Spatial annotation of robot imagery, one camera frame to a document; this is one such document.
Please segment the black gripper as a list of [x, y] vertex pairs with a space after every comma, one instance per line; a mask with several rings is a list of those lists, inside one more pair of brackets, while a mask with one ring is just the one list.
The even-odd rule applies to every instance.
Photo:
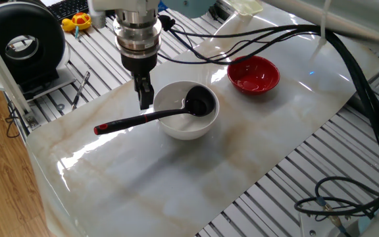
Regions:
[[135, 59], [121, 55], [122, 65], [125, 69], [133, 74], [134, 89], [139, 92], [140, 109], [148, 109], [153, 104], [154, 89], [151, 85], [150, 76], [140, 74], [149, 74], [157, 65], [157, 54], [150, 57]]

